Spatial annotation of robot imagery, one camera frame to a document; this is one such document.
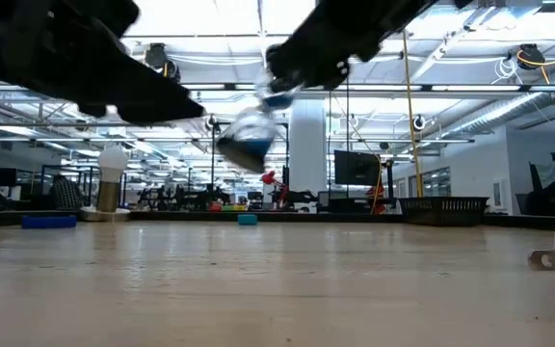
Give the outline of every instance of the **pipe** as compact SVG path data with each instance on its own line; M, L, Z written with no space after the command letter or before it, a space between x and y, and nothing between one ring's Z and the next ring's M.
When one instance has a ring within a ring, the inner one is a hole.
M540 120L533 120L533 121L529 121L525 124L520 125L517 130L527 130L527 129L532 129L534 127L537 127L539 125L543 125L549 122L555 121L555 114L551 115L551 116L545 116L542 117Z
M6 106L4 104L1 104L1 103L0 103L0 113L3 114L3 115L9 116L9 117L13 117L13 118L21 116L23 118L27 118L27 119L30 119L30 120L38 120L38 118L33 117L28 113L16 110L12 107L8 107L8 106Z
M510 100L500 100L462 118L459 124L453 123L441 134L441 137L468 131L491 130L508 121L537 111L554 103L551 93L526 93Z

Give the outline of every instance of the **red object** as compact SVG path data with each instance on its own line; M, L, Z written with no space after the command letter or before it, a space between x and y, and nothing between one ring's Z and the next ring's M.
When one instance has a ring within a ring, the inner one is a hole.
M273 170L263 174L260 177L260 180L267 185L275 185L280 189L281 194L279 195L279 200L277 201L277 205L278 205L278 208L281 208L282 205L286 203L286 195L288 195L288 186L276 180L276 172Z
M384 187L380 186L378 189L376 187L370 188L366 193L365 196L374 203L374 194L376 193L376 200L382 199L384 196ZM383 204L376 202L374 206L374 214L382 214L386 208Z
M276 184L276 172L275 171L269 171L268 173L264 173L261 177L260 180L267 184L267 185L273 185Z

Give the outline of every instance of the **ceiling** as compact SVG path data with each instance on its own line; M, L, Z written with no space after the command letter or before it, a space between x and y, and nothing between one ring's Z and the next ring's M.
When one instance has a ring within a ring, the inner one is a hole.
M150 43L162 42L167 45L169 57L178 64L183 84L244 84L258 80L262 72L262 53L266 47L286 40L313 9L315 0L137 0L136 3L142 14L122 40L132 56L141 59ZM416 75L412 83L496 86L544 84L538 69L512 69L509 63L502 63L502 60L506 59L510 51L515 54L520 44L535 43L547 61L554 62L555 12L541 11L520 20L501 13L485 24L476 26L475 31L461 33L464 22L473 13L474 9L457 12L451 7L439 5L408 26L409 65L411 75ZM432 64L428 64L431 54L443 44L447 45L446 53L436 56ZM390 37L383 43L379 56L371 63L352 62L354 68L349 83L402 85L406 70L405 60L400 59L403 50L402 36ZM548 67L548 71L553 82L555 64ZM257 103L253 91L203 91L193 92L192 96L205 106L208 114L225 122L235 120L241 110ZM355 115L353 126L364 137L404 139L410 136L406 93L374 95L352 92L348 103L343 93L332 97L328 93L317 93L313 97L325 100L325 111L332 120L331 133L335 138L346 136L346 122L341 117L345 113ZM468 95L416 93L412 100L412 111L428 121L428 133L441 133L444 127L459 122L494 100L511 97L502 92ZM549 107L543 112L553 113L554 108ZM281 122L288 122L289 117L290 111L277 115ZM536 118L537 115L527 115L521 122L512 122L512 125L520 126ZM10 131L13 129L0 126L0 137L104 139L96 143L46 144L65 155L69 155L71 149L78 149L71 154L74 163L77 159L92 162L94 155L107 144L108 138L168 138L170 141L165 143L129 144L134 160L154 161L143 163L137 169L139 172L133 174L140 174L147 169L156 172L176 170L178 174L175 176L182 178L187 177L189 168L194 168L195 182L208 183L210 180L207 170L211 168L211 132L205 127L206 119L141 128L119 124L121 120L117 110L111 108L109 116L99 122L102 125L117 123L120 126L57 126L79 121L98 122L79 113L74 104L41 97L30 100L25 92L0 92L0 122L53 124L30 129L33 133L14 133ZM532 129L555 131L554 126L543 124ZM200 141L191 143L191 139ZM336 143L332 147L344 147L344 144ZM398 149L402 148L394 147L396 153L403 153ZM285 151L285 143L278 141L269 156L271 167L279 168L284 163ZM219 154L216 154L216 159L219 161L216 164L217 177L238 178L244 183L247 181L245 184L250 187L259 185L257 175L244 173L223 162Z

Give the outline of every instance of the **white wall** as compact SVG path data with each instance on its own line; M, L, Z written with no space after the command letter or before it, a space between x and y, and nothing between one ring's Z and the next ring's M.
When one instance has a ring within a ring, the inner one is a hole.
M533 190L529 163L550 164L555 152L555 132L510 131L507 133L511 189L514 206L515 194L528 194Z
M450 168L451 195L453 197L490 197L493 196L493 183L504 180L504 199L507 202L505 212L513 213L509 185L509 157L507 151L507 132L499 127L491 135L474 137L474 144L454 144L444 148L439 157L422 157L422 173ZM399 165L395 168L393 179L408 178L415 175L413 164Z
M0 147L0 168L39 173L42 165L61 165L61 159L60 152L47 148L31 148L23 143L13 143L12 151Z

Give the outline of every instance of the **blue liquid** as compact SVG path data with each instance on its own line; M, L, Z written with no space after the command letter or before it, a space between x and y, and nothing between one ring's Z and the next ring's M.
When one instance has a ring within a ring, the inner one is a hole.
M280 94L265 97L262 102L269 110L284 110L293 104L294 97L291 94Z
M264 157L271 148L270 140L243 140L240 144L246 147L250 154Z

